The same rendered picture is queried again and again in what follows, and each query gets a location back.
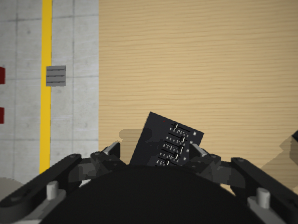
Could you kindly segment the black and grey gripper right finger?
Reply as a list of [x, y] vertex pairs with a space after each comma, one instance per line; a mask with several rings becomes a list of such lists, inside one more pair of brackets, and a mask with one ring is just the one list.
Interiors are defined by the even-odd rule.
[[236, 197], [265, 224], [298, 224], [298, 195], [248, 160], [232, 157], [231, 162], [221, 161], [220, 156], [209, 154], [197, 144], [189, 144], [189, 160], [173, 168], [220, 186], [230, 185]]

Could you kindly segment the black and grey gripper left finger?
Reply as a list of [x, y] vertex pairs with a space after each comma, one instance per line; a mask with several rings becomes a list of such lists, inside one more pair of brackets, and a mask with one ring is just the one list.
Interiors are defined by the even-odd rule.
[[90, 158], [68, 155], [0, 201], [0, 224], [39, 224], [83, 180], [131, 167], [120, 160], [120, 142]]

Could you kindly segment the black lighting desk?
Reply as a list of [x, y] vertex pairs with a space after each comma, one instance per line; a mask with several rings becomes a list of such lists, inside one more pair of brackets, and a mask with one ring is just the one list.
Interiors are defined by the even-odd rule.
[[[150, 111], [129, 164], [182, 166], [204, 133]], [[184, 148], [185, 147], [185, 148]]]

